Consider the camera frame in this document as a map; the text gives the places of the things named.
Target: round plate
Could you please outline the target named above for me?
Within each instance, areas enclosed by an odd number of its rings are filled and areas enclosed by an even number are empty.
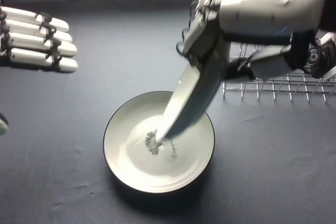
[[[104,155],[115,176],[147,193],[167,193],[197,178],[214,151],[215,134],[206,113],[179,136],[149,150],[172,92],[142,94],[126,102],[110,119],[104,134]]]

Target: wire rack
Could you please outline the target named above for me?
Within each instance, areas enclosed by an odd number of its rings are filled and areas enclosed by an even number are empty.
[[[246,58],[253,52],[261,49],[258,45],[240,44],[239,56],[231,57],[231,60],[237,58]],[[223,97],[228,92],[240,92],[241,98],[244,98],[246,93],[255,93],[256,98],[260,99],[263,93],[273,94],[273,99],[276,100],[279,95],[287,95],[291,101],[296,96],[305,96],[309,102],[313,97],[318,97],[327,103],[332,97],[336,97],[336,78],[329,81],[315,79],[312,76],[303,73],[303,71],[295,71],[278,78],[271,78],[266,81],[257,79],[251,82],[231,83],[224,82]]]

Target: background wall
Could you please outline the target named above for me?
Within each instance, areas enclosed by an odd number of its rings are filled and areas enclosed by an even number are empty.
[[[21,6],[70,24],[79,69],[1,69],[0,110],[10,124],[0,139],[1,224],[335,223],[333,100],[229,93],[224,101],[220,90],[208,109],[215,153],[196,183],[158,198],[112,176],[106,124],[130,98],[174,89],[186,66],[174,48],[190,1]]]

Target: bowl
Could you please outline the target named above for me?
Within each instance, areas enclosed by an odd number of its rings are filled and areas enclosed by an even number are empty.
[[[106,162],[133,189],[156,194],[178,190],[194,181],[211,160],[215,134],[206,113],[179,136],[151,146],[171,96],[168,91],[139,95],[121,106],[106,127]]]

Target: robotic arm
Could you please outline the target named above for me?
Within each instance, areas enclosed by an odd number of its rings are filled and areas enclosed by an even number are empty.
[[[68,34],[69,25],[46,13],[0,6],[0,67],[75,72],[77,54]],[[8,121],[0,114],[0,135],[8,131]]]
[[[198,0],[177,52],[190,65],[162,116],[157,141],[182,133],[204,113],[223,80],[282,76],[296,69],[336,76],[336,0]],[[316,39],[318,30],[327,32]],[[231,42],[265,45],[229,62]]]

